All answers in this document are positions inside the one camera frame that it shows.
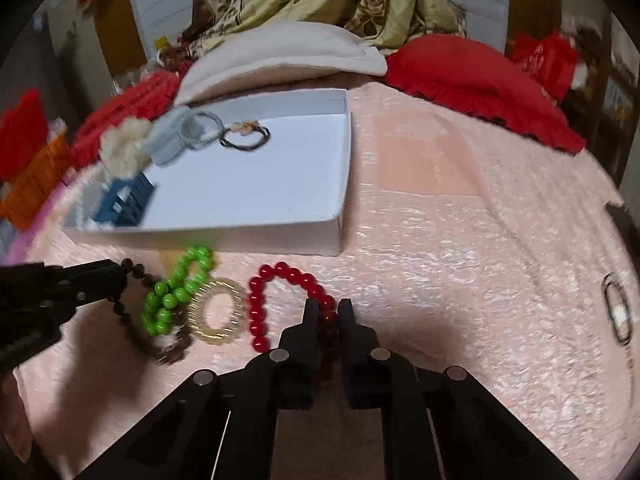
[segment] red plastic basket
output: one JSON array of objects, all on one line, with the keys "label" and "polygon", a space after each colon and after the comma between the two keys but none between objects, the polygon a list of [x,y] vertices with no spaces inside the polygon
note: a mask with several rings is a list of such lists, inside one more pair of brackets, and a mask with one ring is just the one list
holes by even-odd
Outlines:
[{"label": "red plastic basket", "polygon": [[11,183],[11,191],[0,202],[4,216],[18,231],[25,231],[71,166],[65,134],[59,134],[31,159]]},{"label": "red plastic basket", "polygon": [[35,90],[20,97],[0,124],[0,180],[12,181],[47,141],[47,120]]}]

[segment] white fluffy scrunchie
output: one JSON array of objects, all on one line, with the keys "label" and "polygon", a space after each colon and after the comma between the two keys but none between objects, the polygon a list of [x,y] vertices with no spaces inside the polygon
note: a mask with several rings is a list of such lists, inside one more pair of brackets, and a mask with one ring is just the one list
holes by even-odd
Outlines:
[{"label": "white fluffy scrunchie", "polygon": [[142,140],[151,131],[151,122],[128,117],[117,128],[108,128],[100,138],[100,159],[109,176],[131,179],[151,162],[142,150]]}]

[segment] white pillow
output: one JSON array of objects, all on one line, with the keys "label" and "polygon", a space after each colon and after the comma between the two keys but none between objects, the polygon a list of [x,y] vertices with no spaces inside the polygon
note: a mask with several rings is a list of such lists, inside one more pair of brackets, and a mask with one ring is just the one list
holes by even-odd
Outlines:
[{"label": "white pillow", "polygon": [[241,32],[207,52],[182,80],[175,105],[336,72],[384,75],[378,50],[335,25],[279,22]]}]

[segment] gold bracelet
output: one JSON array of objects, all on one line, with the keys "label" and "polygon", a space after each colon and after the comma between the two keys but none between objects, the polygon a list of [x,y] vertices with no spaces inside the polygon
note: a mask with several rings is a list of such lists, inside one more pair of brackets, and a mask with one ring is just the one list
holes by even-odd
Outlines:
[{"label": "gold bracelet", "polygon": [[[204,306],[206,300],[217,294],[228,294],[233,301],[234,308],[228,323],[222,328],[213,329],[207,325],[204,319]],[[194,293],[188,307],[187,324],[193,334],[204,342],[212,345],[228,343],[238,337],[241,323],[244,318],[246,305],[244,298],[246,291],[241,285],[226,278],[211,278],[203,283]]]}]

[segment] bead bracelet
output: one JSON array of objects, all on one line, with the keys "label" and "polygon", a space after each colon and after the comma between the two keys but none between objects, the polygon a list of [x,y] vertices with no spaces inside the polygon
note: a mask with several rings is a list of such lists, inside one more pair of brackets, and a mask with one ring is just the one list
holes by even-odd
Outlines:
[{"label": "bead bracelet", "polygon": [[[193,279],[185,282],[189,268],[196,260],[198,269],[193,274]],[[165,282],[157,282],[154,290],[146,295],[145,311],[140,319],[150,336],[171,332],[171,311],[178,304],[191,301],[191,295],[209,279],[209,271],[212,267],[211,250],[203,246],[191,246],[178,257],[178,265],[169,279]]]},{"label": "bead bracelet", "polygon": [[[211,296],[228,294],[234,304],[228,323],[219,329],[210,328],[204,319],[205,302]],[[244,317],[244,298],[246,291],[242,286],[225,278],[212,278],[208,283],[203,283],[194,293],[188,306],[187,322],[191,331],[202,341],[220,345],[230,342],[239,335],[240,323]]]},{"label": "bead bracelet", "polygon": [[[151,274],[145,273],[142,264],[134,265],[131,259],[125,258],[120,264],[124,271],[142,281],[146,288],[154,286],[154,278]],[[175,335],[176,341],[166,348],[160,348],[149,342],[148,338],[141,336],[140,332],[131,322],[131,316],[125,312],[124,304],[120,297],[113,298],[113,311],[120,317],[120,324],[125,327],[127,338],[142,353],[155,359],[160,364],[171,364],[184,358],[184,351],[191,345],[189,329],[186,326],[186,316],[181,308],[173,311],[173,322],[178,328]]]},{"label": "bead bracelet", "polygon": [[287,280],[291,285],[299,285],[306,290],[308,298],[318,300],[320,303],[320,317],[324,325],[330,326],[335,322],[335,298],[324,292],[322,285],[316,282],[316,277],[308,272],[302,273],[300,269],[289,267],[286,262],[278,262],[274,267],[263,265],[258,270],[259,276],[254,276],[249,280],[249,318],[251,324],[249,330],[254,336],[252,346],[256,352],[266,352],[270,348],[269,340],[265,337],[267,327],[264,323],[266,313],[264,306],[264,286],[275,276]]}]

